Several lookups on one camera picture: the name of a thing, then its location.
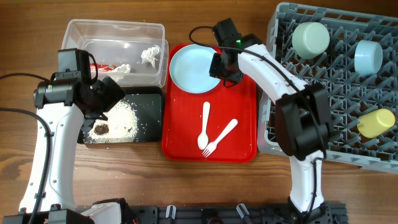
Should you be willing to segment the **brown food chunk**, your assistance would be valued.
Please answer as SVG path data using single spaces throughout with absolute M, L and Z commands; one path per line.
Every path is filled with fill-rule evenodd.
M 96 125 L 94 133 L 97 135 L 104 135 L 109 132 L 109 126 L 107 124 Z

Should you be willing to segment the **red snack wrapper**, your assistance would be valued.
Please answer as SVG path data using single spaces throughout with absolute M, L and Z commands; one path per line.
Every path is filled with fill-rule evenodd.
M 116 65 L 107 65 L 107 64 L 100 64 L 100 63 L 90 63 L 90 69 L 92 72 L 99 71 L 99 72 L 112 72 L 117 68 Z

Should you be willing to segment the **white rice pile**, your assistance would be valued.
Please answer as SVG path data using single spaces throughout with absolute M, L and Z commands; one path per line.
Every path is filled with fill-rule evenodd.
M 132 142 L 138 133 L 138 118 L 135 111 L 131 108 L 132 103 L 119 101 L 111 110 L 104 114 L 108 117 L 107 121 L 96 120 L 93 128 L 84 135 L 85 143 L 119 143 Z M 94 133 L 96 125 L 107 124 L 109 132 L 104 135 Z

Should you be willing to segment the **light blue plate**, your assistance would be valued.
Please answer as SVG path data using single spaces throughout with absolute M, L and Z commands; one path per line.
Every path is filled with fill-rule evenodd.
M 214 89 L 219 78 L 210 76 L 210 66 L 216 50 L 192 44 L 182 47 L 171 59 L 172 81 L 187 93 L 199 94 Z

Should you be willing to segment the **white tissue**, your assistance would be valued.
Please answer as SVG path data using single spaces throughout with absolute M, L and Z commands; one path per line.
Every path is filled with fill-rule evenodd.
M 141 53 L 142 63 L 150 63 L 152 67 L 155 67 L 156 55 L 160 53 L 160 47 L 158 45 L 154 45 L 153 47 L 149 47 L 146 50 L 143 50 Z
M 122 64 L 112 70 L 113 73 L 129 73 L 131 71 L 131 66 L 129 64 Z

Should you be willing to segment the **white plastic spoon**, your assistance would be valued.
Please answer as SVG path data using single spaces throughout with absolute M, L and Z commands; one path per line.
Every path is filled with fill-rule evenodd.
M 198 136 L 197 143 L 201 150 L 204 150 L 208 144 L 208 135 L 206 133 L 208 117 L 210 114 L 210 103 L 208 101 L 203 103 L 202 110 L 202 123 L 201 123 L 201 133 Z

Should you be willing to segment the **white plastic fork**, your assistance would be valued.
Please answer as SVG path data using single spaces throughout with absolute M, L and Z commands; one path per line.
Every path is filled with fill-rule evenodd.
M 207 145 L 204 149 L 202 155 L 207 158 L 209 157 L 217 148 L 217 145 L 220 143 L 222 139 L 224 139 L 236 126 L 238 125 L 237 119 L 232 119 L 228 125 L 222 130 L 220 135 L 211 143 Z

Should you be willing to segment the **green bowl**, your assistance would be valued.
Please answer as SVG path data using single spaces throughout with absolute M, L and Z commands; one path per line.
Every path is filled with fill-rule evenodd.
M 304 22 L 296 27 L 292 35 L 292 46 L 297 55 L 304 59 L 320 55 L 329 43 L 328 29 L 319 22 Z

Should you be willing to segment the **light blue bowl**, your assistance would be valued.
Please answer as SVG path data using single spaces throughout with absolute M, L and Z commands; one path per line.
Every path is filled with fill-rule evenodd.
M 375 75 L 381 68 L 383 51 L 380 43 L 360 40 L 354 53 L 354 69 L 360 77 Z

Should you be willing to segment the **yellow plastic cup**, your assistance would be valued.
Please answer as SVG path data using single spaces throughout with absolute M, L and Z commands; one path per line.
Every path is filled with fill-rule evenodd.
M 359 117 L 358 131 L 366 138 L 375 138 L 395 125 L 396 117 L 388 109 L 378 109 Z

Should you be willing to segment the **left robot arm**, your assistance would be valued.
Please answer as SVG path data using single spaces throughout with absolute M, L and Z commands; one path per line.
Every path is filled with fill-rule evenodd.
M 104 113 L 124 98 L 124 90 L 110 77 L 93 81 L 58 73 L 34 91 L 37 140 L 29 184 L 17 215 L 3 223 L 123 223 L 124 199 L 105 200 L 89 210 L 76 211 L 73 195 L 75 151 L 86 118 Z

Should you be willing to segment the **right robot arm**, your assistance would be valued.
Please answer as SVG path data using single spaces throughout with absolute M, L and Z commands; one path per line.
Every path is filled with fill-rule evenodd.
M 327 91 L 291 74 L 253 34 L 215 34 L 215 39 L 221 52 L 210 73 L 233 83 L 232 75 L 247 75 L 267 93 L 275 105 L 276 140 L 290 159 L 292 211 L 301 222 L 320 218 L 321 168 L 333 134 Z

